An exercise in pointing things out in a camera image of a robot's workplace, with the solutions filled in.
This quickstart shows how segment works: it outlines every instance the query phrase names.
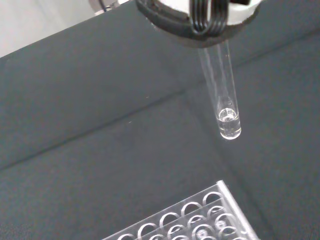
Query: black cable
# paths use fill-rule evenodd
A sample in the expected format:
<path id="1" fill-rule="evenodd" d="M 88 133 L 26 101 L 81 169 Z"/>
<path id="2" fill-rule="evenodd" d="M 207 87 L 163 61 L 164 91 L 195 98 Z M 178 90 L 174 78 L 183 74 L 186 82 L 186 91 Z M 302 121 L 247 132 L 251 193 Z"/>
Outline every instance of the black cable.
<path id="1" fill-rule="evenodd" d="M 103 11 L 106 12 L 107 11 L 107 7 L 104 4 L 103 0 L 99 0 L 99 4 L 100 4 L 101 8 L 103 9 Z"/>
<path id="2" fill-rule="evenodd" d="M 221 35 L 227 25 L 228 10 L 229 0 L 190 0 L 192 31 L 198 36 Z"/>

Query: test tube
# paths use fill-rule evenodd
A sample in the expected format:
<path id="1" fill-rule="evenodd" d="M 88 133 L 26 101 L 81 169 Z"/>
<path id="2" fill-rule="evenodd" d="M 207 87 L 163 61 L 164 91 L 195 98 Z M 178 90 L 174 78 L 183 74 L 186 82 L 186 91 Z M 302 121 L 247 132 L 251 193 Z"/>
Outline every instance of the test tube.
<path id="1" fill-rule="evenodd" d="M 236 139 L 241 125 L 228 40 L 198 52 L 220 134 Z"/>

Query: tube bottom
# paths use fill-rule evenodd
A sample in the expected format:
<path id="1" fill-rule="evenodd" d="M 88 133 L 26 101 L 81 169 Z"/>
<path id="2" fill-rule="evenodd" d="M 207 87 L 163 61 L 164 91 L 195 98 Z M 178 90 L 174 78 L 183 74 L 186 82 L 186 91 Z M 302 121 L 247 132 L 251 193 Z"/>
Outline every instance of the tube bottom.
<path id="1" fill-rule="evenodd" d="M 231 108 L 224 108 L 217 117 L 220 134 L 227 140 L 236 139 L 241 134 L 239 114 Z"/>

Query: white wall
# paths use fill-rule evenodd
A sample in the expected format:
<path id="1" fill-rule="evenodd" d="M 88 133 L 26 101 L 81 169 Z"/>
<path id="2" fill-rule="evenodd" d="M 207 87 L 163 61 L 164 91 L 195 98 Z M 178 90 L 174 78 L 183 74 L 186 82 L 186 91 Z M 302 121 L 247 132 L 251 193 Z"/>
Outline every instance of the white wall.
<path id="1" fill-rule="evenodd" d="M 0 57 L 94 16 L 88 0 L 0 0 Z"/>

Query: dark gray fabric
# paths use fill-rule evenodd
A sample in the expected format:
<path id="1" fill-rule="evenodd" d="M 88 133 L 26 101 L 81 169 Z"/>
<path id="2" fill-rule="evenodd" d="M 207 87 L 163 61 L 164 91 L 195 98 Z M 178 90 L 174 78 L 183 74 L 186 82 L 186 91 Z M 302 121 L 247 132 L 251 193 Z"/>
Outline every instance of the dark gray fabric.
<path id="1" fill-rule="evenodd" d="M 1 58 L 0 236 L 102 239 L 224 180 L 261 239 L 318 240 L 319 7 L 267 1 L 230 41 L 232 142 L 197 51 L 133 3 Z"/>
<path id="2" fill-rule="evenodd" d="M 314 31 L 319 8 L 265 2 L 230 41 L 233 64 Z M 181 91 L 177 78 L 187 86 L 200 73 L 196 50 L 155 32 L 134 2 L 11 53 L 0 59 L 0 167 Z"/>

